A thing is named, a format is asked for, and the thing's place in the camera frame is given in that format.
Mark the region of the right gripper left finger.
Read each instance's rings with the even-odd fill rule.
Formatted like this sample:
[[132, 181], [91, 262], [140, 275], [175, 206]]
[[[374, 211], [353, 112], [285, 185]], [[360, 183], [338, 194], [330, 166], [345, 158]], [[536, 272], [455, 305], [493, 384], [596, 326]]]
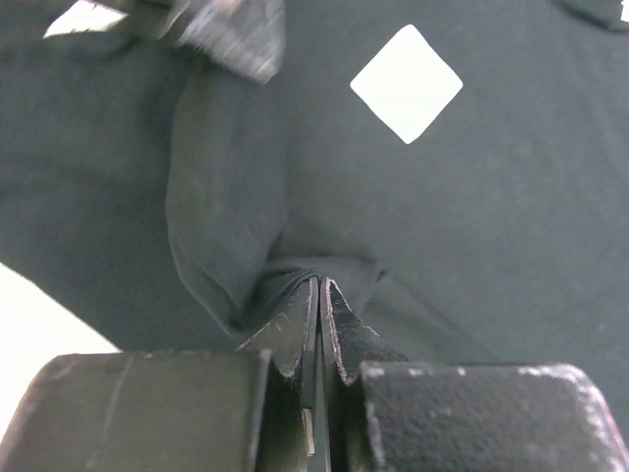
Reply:
[[304, 471], [315, 451], [318, 283], [234, 351], [73, 354], [31, 381], [5, 471]]

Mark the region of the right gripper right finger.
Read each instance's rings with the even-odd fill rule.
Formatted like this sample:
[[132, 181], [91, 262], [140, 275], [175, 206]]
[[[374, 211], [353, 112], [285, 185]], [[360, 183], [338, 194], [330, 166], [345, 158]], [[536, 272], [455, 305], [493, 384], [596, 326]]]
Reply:
[[411, 362], [320, 285], [331, 471], [624, 471], [628, 449], [569, 364]]

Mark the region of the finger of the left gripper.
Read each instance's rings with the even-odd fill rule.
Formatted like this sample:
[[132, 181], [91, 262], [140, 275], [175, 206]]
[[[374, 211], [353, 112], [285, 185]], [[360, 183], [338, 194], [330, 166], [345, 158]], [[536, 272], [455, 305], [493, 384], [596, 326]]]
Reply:
[[122, 28], [173, 47], [189, 47], [257, 83], [281, 69], [283, 1], [127, 1]]

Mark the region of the black t shirt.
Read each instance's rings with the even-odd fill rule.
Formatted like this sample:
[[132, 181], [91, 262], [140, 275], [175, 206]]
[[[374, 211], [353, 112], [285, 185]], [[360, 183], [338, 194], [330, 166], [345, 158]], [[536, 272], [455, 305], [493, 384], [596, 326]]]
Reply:
[[628, 5], [290, 1], [241, 80], [1, 5], [1, 262], [125, 350], [316, 266], [408, 356], [583, 369], [628, 426]]

